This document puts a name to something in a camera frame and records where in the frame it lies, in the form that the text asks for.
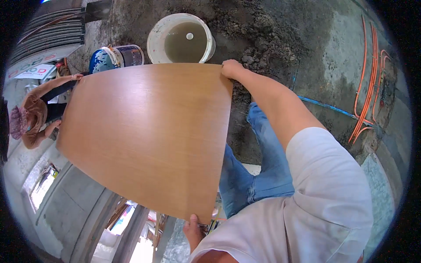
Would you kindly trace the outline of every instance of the person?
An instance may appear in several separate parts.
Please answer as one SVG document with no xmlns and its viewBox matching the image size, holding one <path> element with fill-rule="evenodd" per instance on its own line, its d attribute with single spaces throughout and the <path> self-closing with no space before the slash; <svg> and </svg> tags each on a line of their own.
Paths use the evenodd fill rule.
<svg viewBox="0 0 421 263">
<path fill-rule="evenodd" d="M 31 90 L 24 98 L 21 107 L 15 106 L 10 115 L 10 135 L 13 139 L 22 138 L 28 149 L 37 148 L 48 138 L 55 128 L 60 126 L 58 120 L 64 113 L 66 103 L 48 104 L 52 98 L 74 87 L 83 74 L 58 77 Z M 54 121 L 44 130 L 41 127 Z"/>
<path fill-rule="evenodd" d="M 354 158 L 284 85 L 235 60 L 222 74 L 251 93 L 247 121 L 262 153 L 250 175 L 226 146 L 219 190 L 227 221 L 203 238 L 192 215 L 189 262 L 350 262 L 373 225 L 367 179 Z"/>
</svg>

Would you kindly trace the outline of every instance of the blue jeans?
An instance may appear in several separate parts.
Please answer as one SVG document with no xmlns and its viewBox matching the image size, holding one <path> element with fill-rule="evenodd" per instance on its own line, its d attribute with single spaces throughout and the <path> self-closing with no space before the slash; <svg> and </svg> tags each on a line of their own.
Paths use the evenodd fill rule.
<svg viewBox="0 0 421 263">
<path fill-rule="evenodd" d="M 227 219 L 246 206 L 268 197 L 289 197 L 294 194 L 292 177 L 284 149 L 269 120 L 255 102 L 247 116 L 262 153 L 261 172 L 253 176 L 225 146 L 219 192 Z"/>
</svg>

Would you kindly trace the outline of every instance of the dirty water in bucket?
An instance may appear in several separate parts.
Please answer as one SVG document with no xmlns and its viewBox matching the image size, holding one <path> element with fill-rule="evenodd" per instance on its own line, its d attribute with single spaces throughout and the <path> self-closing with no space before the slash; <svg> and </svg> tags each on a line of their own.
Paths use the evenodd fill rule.
<svg viewBox="0 0 421 263">
<path fill-rule="evenodd" d="M 205 29 L 186 22 L 173 27 L 165 38 L 165 53 L 174 63 L 198 63 L 207 44 Z"/>
</svg>

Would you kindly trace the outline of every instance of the wood grain laminate sheet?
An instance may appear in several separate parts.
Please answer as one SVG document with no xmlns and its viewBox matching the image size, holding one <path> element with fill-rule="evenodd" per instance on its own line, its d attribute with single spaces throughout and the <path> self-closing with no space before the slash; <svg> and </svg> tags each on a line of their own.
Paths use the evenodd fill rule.
<svg viewBox="0 0 421 263">
<path fill-rule="evenodd" d="M 221 68 L 151 64 L 85 76 L 64 113 L 57 149 L 125 198 L 209 223 L 232 97 Z"/>
</svg>

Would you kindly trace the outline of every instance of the paint bucket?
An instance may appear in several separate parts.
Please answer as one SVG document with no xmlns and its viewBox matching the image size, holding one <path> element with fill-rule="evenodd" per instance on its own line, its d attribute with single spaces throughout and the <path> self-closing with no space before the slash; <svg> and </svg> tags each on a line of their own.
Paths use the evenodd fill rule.
<svg viewBox="0 0 421 263">
<path fill-rule="evenodd" d="M 216 48 L 215 39 L 213 38 L 211 31 L 209 30 L 208 26 L 203 22 L 203 20 L 192 14 L 177 13 L 166 16 L 163 19 L 159 20 L 158 23 L 156 23 L 156 25 L 152 28 L 151 32 L 149 33 L 147 41 L 147 51 L 148 56 L 153 64 L 172 63 L 172 61 L 168 58 L 167 54 L 165 53 L 165 38 L 171 31 L 171 29 L 173 29 L 179 24 L 186 22 L 200 24 L 206 32 L 206 49 L 199 63 L 205 63 L 213 56 Z"/>
<path fill-rule="evenodd" d="M 127 66 L 143 65 L 145 57 L 142 49 L 137 45 L 102 47 L 96 50 L 89 63 L 89 72 L 96 73 Z"/>
</svg>

